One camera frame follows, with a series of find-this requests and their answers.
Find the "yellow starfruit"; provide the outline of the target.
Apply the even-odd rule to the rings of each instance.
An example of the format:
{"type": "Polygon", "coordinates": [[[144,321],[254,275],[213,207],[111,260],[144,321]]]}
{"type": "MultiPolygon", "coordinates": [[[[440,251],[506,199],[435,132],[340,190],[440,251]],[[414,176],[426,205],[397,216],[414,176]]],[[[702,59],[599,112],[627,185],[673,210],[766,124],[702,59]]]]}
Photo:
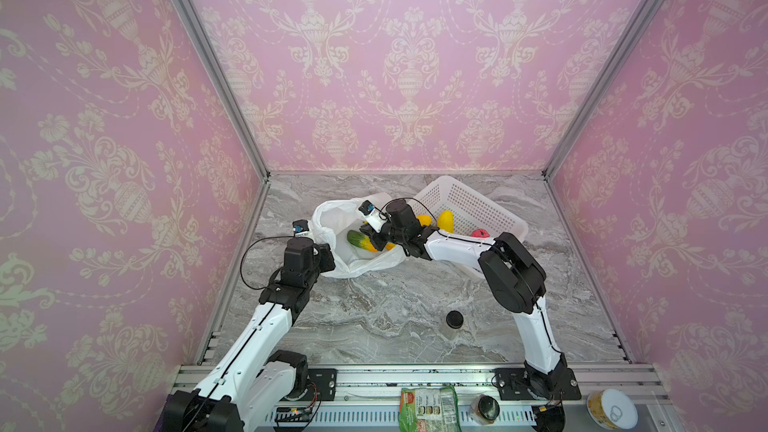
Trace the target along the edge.
{"type": "Polygon", "coordinates": [[[455,217],[452,211],[444,210],[437,218],[438,227],[448,233],[455,231],[455,217]]]}

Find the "pink red fruit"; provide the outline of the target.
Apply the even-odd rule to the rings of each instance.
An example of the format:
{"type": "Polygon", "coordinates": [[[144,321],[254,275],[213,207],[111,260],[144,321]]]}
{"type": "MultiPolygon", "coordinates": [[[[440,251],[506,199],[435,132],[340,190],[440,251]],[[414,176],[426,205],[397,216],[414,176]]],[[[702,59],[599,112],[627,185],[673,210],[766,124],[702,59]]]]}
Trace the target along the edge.
{"type": "Polygon", "coordinates": [[[475,238],[490,238],[491,237],[490,233],[488,231],[486,231],[485,229],[476,229],[476,230],[474,230],[471,233],[471,236],[475,237],[475,238]]]}

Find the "green orange mango fruit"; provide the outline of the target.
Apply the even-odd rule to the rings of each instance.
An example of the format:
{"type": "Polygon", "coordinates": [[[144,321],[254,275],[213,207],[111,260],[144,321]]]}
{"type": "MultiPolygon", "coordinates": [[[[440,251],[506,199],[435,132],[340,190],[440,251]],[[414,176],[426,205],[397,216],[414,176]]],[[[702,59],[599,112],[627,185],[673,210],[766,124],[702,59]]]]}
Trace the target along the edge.
{"type": "Polygon", "coordinates": [[[373,245],[373,243],[371,242],[371,239],[360,231],[349,230],[346,234],[346,239],[350,245],[358,249],[365,250],[371,253],[379,252],[379,249],[377,249],[373,245]]]}

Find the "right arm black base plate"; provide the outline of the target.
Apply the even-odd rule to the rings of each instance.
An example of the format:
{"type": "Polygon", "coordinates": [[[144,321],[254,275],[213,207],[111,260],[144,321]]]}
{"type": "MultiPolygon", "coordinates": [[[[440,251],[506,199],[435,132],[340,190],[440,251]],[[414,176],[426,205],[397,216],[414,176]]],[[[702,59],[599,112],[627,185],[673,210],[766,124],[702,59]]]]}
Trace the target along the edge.
{"type": "Polygon", "coordinates": [[[503,401],[578,401],[582,399],[579,384],[570,368],[542,374],[533,369],[496,368],[492,385],[503,401]]]}

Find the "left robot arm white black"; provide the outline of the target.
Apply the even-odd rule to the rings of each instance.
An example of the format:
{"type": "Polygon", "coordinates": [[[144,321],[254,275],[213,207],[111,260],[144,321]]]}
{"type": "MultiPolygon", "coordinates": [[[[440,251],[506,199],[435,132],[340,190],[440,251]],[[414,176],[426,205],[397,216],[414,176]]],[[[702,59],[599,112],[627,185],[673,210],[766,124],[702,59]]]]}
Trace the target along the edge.
{"type": "Polygon", "coordinates": [[[320,275],[334,268],[329,245],[308,237],[289,239],[283,265],[262,290],[243,332],[192,390],[170,396],[160,429],[254,431],[281,400],[313,392],[307,357],[276,346],[308,304],[320,275]]]}

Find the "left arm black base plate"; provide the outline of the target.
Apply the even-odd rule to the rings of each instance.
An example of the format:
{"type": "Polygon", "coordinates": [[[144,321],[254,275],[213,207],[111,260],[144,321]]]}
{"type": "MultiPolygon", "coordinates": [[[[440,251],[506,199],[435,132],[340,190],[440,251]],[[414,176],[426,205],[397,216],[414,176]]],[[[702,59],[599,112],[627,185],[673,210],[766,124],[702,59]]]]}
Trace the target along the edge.
{"type": "Polygon", "coordinates": [[[332,402],[336,397],[337,384],[336,368],[310,368],[300,379],[300,395],[296,399],[304,402],[332,402]]]}

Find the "white perforated plastic basket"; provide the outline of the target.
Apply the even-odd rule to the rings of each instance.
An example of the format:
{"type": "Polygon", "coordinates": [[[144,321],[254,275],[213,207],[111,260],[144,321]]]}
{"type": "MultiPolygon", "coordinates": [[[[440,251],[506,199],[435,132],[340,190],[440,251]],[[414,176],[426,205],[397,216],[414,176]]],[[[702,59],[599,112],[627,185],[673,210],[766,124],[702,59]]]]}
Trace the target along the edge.
{"type": "Polygon", "coordinates": [[[437,244],[427,245],[426,250],[431,260],[452,263],[475,281],[483,280],[484,274],[477,258],[469,253],[478,255],[487,246],[472,245],[468,239],[447,240],[444,235],[470,236],[475,230],[483,229],[490,234],[489,238],[470,237],[470,240],[492,244],[496,237],[506,232],[523,243],[529,232],[529,226],[523,219],[449,176],[437,178],[408,203],[415,215],[438,218],[446,210],[453,214],[454,232],[432,234],[429,239],[437,240],[437,244]]]}

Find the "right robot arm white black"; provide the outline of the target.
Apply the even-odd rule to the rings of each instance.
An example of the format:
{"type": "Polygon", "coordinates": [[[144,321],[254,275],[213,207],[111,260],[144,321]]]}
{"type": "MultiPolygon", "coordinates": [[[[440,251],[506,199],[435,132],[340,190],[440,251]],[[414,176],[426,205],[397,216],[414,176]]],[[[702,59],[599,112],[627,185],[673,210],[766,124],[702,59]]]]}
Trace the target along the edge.
{"type": "Polygon", "coordinates": [[[366,200],[358,207],[360,231],[374,248],[393,243],[407,256],[450,262],[479,271],[496,302],[514,316],[524,346],[525,382],[532,395],[562,400],[571,385],[567,359],[551,331],[546,306],[546,273],[513,234],[480,239],[423,225],[405,198],[379,209],[366,200]]]}

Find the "yellow bell pepper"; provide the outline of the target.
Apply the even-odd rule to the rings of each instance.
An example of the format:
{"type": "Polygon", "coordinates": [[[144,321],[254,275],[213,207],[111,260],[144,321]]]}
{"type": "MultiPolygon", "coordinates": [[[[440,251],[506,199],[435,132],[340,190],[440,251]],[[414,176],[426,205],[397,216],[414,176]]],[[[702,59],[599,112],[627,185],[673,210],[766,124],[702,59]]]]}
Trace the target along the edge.
{"type": "Polygon", "coordinates": [[[433,225],[433,219],[429,215],[418,215],[417,216],[420,224],[422,226],[432,226],[433,225]]]}

